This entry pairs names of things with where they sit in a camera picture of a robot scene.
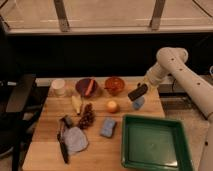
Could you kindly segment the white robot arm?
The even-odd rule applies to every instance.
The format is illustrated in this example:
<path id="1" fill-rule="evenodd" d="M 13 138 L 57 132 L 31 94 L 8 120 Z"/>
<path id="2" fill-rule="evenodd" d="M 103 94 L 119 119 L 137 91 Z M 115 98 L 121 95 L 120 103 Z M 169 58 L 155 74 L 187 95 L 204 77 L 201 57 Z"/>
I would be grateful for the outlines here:
<path id="1" fill-rule="evenodd" d="M 213 171 L 213 85 L 189 69 L 185 62 L 188 52 L 184 48 L 164 47 L 157 51 L 156 63 L 148 69 L 145 80 L 158 86 L 171 74 L 190 96 L 209 121 L 198 171 Z"/>

